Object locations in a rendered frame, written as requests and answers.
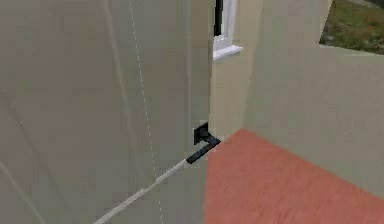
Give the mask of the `white framed window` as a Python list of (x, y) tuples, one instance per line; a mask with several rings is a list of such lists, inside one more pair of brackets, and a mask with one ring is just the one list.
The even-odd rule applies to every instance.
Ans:
[(215, 0), (213, 60), (218, 61), (243, 50), (234, 42), (238, 0)]

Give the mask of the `grey room door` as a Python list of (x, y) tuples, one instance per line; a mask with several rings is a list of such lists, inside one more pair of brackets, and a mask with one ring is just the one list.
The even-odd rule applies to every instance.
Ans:
[(204, 224), (213, 0), (0, 0), (0, 224)]

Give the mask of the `window with garden view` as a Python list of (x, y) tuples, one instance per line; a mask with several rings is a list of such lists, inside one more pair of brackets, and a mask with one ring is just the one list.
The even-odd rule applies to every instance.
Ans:
[(384, 0), (332, 0), (319, 43), (384, 55)]

